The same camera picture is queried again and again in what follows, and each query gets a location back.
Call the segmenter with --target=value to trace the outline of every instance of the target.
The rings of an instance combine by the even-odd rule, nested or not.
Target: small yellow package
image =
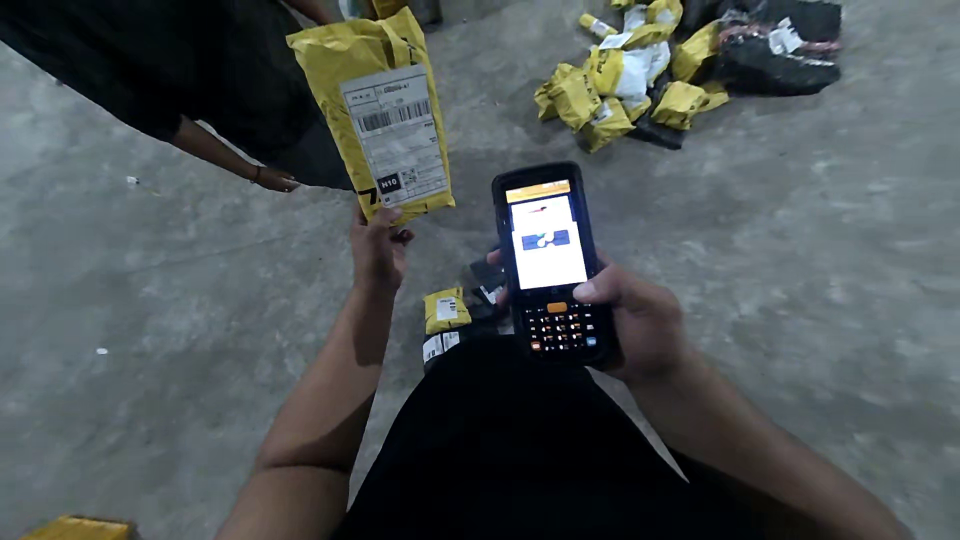
[[[557,107],[553,104],[553,100],[550,99],[550,88],[552,88],[553,85],[555,85],[559,80],[569,75],[573,69],[575,68],[568,63],[559,64],[557,66],[557,70],[553,72],[553,76],[550,77],[550,80],[540,85],[540,87],[537,88],[537,91],[534,92],[534,101],[540,108],[540,111],[537,113],[537,118],[542,121],[546,121],[552,120],[559,116],[557,114]]]
[[[694,115],[730,101],[730,96],[720,85],[714,83],[708,87],[710,92],[680,81],[670,83],[654,110],[654,122],[675,130],[688,130]]]
[[[423,297],[426,310],[426,333],[451,330],[470,324],[470,312],[464,304],[464,288],[453,287]]]
[[[647,7],[646,24],[633,30],[634,34],[623,44],[623,48],[646,47],[667,41],[677,30],[683,15],[684,6],[680,0],[654,0]]]
[[[720,52],[717,32],[720,21],[715,20],[701,28],[687,41],[677,45],[673,52],[673,76],[688,83],[704,61]]]
[[[589,30],[591,34],[601,39],[619,34],[619,32],[613,26],[605,23],[589,13],[580,15],[580,26]]]
[[[20,537],[20,540],[128,540],[134,538],[136,526],[126,522],[60,516],[47,525]]]
[[[557,108],[560,119],[577,133],[600,109],[600,95],[587,71],[570,66],[569,73],[556,81],[547,96]]]
[[[392,17],[407,6],[407,0],[372,0],[376,18]]]
[[[600,150],[619,136],[624,136],[634,130],[634,123],[627,117],[620,100],[609,97],[603,100],[600,110],[584,126],[584,135],[589,143],[589,152],[592,154]]]
[[[347,166],[364,215],[399,225],[453,207],[446,133],[423,31],[401,9],[287,36]]]
[[[697,112],[706,112],[707,110],[714,110],[717,107],[730,101],[730,94],[727,93],[727,90],[723,88],[723,85],[716,81],[710,81],[705,85],[700,86],[707,93],[707,102],[700,106],[700,110]]]

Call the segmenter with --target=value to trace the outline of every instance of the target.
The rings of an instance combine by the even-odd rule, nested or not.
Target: label sticker
[[[600,37],[605,36],[607,32],[609,32],[610,30],[613,30],[613,26],[605,23],[600,19],[593,21],[593,24],[590,25],[590,31],[593,32],[594,34],[597,34]]]
[[[790,17],[783,19],[775,30],[770,32],[770,50],[775,55],[789,55],[804,45],[797,34]]]
[[[440,335],[437,334],[423,342],[423,363],[430,358],[444,353],[444,343]]]
[[[437,320],[448,321],[457,318],[457,299],[452,296],[437,299]]]
[[[480,292],[482,292],[483,295],[487,297],[487,302],[490,302],[491,305],[496,304],[496,297],[499,296],[500,291],[502,290],[503,290],[503,285],[499,285],[493,291],[488,291],[487,287],[480,285]]]
[[[422,64],[346,81],[340,91],[383,206],[447,190]]]
[[[614,34],[613,36],[606,37],[600,42],[600,50],[619,49],[620,47],[623,47],[623,44],[627,42],[627,39],[630,39],[633,36],[634,33],[632,32],[624,32],[623,34]]]
[[[611,116],[613,116],[613,109],[611,109],[610,106],[607,105],[607,102],[604,102],[603,107],[601,107],[600,110],[598,110],[597,113],[593,116],[593,119],[590,120],[590,124],[593,124],[595,126],[600,122],[603,122],[607,118],[610,118]]]
[[[444,352],[450,350],[450,347],[460,343],[460,333],[458,331],[449,331],[441,334],[444,337]]]

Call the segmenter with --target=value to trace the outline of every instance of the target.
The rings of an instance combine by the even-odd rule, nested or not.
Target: yellow plastic mailer bag
[[[557,108],[560,119],[574,133],[590,121],[602,103],[589,74],[574,66],[570,66],[569,73],[550,87],[547,96]]]
[[[426,313],[426,333],[432,335],[462,327],[473,322],[464,304],[464,288],[453,287],[423,297]]]
[[[376,18],[385,19],[400,12],[407,5],[407,0],[372,0]]]
[[[717,83],[705,86],[709,91],[680,81],[667,85],[652,115],[654,122],[675,130],[688,130],[694,115],[716,109],[730,101],[730,96],[722,86]]]
[[[599,47],[591,47],[587,65],[597,93],[602,96],[616,94],[620,76],[623,75],[623,51],[620,49],[601,51]]]
[[[553,72],[553,76],[550,77],[550,80],[537,88],[537,91],[534,92],[534,101],[537,103],[537,107],[540,109],[537,113],[537,118],[546,121],[552,120],[559,116],[557,114],[557,107],[553,104],[553,99],[550,98],[550,89],[553,88],[553,85],[555,85],[558,81],[569,75],[574,69],[576,68],[568,63],[561,63],[557,65],[557,70]]]
[[[401,9],[287,36],[347,166],[364,215],[401,224],[453,207],[440,102],[423,31]]]
[[[654,0],[647,8],[646,24],[634,29],[634,34],[623,44],[623,48],[646,47],[667,41],[677,30],[683,15],[684,6],[680,0]]]
[[[634,123],[627,117],[620,100],[609,97],[603,100],[603,105],[595,116],[584,126],[584,135],[589,144],[588,150],[592,154],[600,150],[619,136],[624,136],[634,130]]]
[[[677,81],[688,83],[704,61],[720,52],[717,31],[720,21],[715,20],[701,28],[687,41],[677,45],[673,53],[673,76]]]

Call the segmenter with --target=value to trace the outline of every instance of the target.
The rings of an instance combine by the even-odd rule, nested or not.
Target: screen display
[[[507,204],[521,289],[587,280],[569,181],[510,189]]]

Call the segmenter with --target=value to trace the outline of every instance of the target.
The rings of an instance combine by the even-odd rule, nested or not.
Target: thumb
[[[403,211],[400,209],[388,209],[383,207],[378,210],[373,216],[373,219],[370,220],[370,226],[390,229],[390,224],[399,219],[401,215],[403,215]]]
[[[587,282],[573,289],[573,298],[584,304],[610,304],[620,300],[623,290],[623,272],[612,264]]]

